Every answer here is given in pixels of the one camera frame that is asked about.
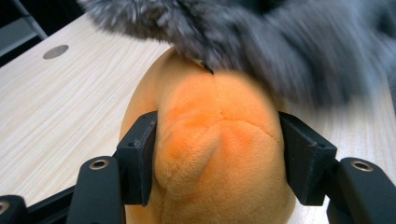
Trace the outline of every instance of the wooden table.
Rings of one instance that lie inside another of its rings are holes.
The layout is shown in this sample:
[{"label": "wooden table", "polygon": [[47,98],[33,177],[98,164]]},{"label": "wooden table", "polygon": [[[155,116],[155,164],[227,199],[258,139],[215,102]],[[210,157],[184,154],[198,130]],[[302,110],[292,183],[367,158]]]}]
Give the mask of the wooden table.
[{"label": "wooden table", "polygon": [[[43,55],[67,45],[63,55]],[[134,88],[169,48],[98,32],[82,16],[0,69],[0,195],[28,205],[76,183],[80,165],[112,155]],[[396,122],[389,90],[375,109],[290,111],[353,156],[381,166],[396,182]],[[290,223],[327,223],[325,207],[296,206]]]}]

